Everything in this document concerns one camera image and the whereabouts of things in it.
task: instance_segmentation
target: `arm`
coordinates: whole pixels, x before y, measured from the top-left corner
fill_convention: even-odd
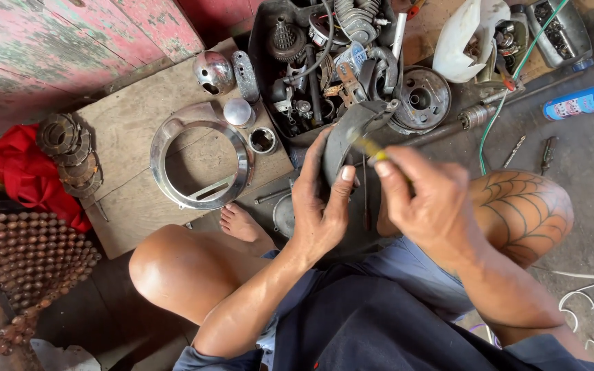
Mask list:
[[[473,216],[466,170],[433,164],[412,148],[389,147],[387,152],[392,162],[378,162],[375,170],[391,222],[435,263],[460,277],[501,344],[550,333],[576,358],[588,360],[553,297],[485,239]],[[404,174],[413,181],[414,198]]]
[[[306,153],[293,187],[295,232],[281,253],[249,281],[222,300],[205,317],[192,346],[208,356],[232,358],[252,349],[276,306],[347,227],[347,202],[354,181],[353,166],[344,166],[331,187],[329,202],[317,198],[320,160],[331,129],[320,133]]]

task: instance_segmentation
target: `bare foot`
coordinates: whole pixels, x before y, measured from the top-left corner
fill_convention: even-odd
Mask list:
[[[263,230],[252,216],[234,203],[221,208],[221,230],[238,240],[250,242],[253,245],[252,255],[260,256],[271,249],[275,249],[274,241]]]

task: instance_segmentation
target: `spider web tattoo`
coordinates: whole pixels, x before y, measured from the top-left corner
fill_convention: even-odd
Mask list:
[[[503,224],[490,242],[524,268],[563,240],[573,226],[569,196],[532,173],[494,172],[481,195],[486,198],[480,207],[491,209]]]

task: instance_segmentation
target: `hand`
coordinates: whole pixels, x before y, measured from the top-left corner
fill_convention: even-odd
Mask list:
[[[345,234],[348,223],[347,203],[354,181],[354,166],[346,165],[331,186],[329,202],[318,198],[318,175],[327,137],[333,127],[322,130],[306,152],[304,166],[293,186],[295,231],[289,244],[298,245],[315,263],[333,249]]]
[[[391,161],[379,161],[375,171],[389,219],[400,232],[446,270],[488,246],[473,216],[464,168],[430,162],[409,147],[388,147],[386,152]],[[414,198],[405,175],[413,182]]]

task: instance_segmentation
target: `spray can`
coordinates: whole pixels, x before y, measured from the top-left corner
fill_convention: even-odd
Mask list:
[[[549,120],[562,120],[594,112],[594,87],[579,90],[552,99],[544,105],[544,116]]]

